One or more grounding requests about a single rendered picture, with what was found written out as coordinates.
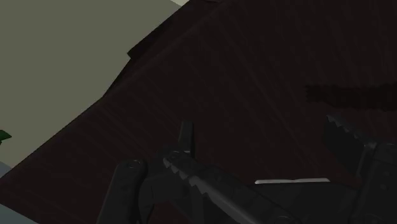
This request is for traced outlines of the green plant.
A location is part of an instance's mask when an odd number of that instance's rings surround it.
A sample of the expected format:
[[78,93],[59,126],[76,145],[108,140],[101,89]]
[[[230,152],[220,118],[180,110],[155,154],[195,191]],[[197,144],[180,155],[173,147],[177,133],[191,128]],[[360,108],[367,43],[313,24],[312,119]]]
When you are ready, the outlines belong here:
[[4,130],[0,130],[0,145],[4,140],[10,139],[12,136]]

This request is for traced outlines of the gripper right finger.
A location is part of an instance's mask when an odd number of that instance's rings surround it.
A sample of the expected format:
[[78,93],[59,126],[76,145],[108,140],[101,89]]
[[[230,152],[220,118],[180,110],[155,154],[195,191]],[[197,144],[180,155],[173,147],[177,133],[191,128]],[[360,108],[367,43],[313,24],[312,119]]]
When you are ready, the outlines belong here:
[[397,224],[397,144],[370,138],[331,115],[326,116],[324,144],[362,180],[350,224]]

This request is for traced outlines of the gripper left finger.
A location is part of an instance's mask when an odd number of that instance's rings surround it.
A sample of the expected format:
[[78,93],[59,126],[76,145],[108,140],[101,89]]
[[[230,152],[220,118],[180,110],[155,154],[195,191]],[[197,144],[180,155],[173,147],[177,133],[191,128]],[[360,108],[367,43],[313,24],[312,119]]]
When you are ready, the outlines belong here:
[[219,168],[195,159],[194,125],[155,160],[125,160],[114,171],[96,224],[149,224],[154,206],[170,202],[193,224],[300,224],[279,204]]

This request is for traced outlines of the dark brown wooden table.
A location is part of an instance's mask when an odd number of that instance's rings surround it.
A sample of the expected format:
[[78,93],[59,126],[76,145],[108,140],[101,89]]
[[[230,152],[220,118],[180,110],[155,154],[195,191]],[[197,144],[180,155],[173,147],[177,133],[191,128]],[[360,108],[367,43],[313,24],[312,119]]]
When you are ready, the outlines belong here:
[[113,171],[195,124],[197,157],[257,179],[360,182],[321,142],[326,115],[397,140],[397,111],[309,103],[307,85],[397,82],[397,0],[221,0],[0,178],[39,224],[95,224]]

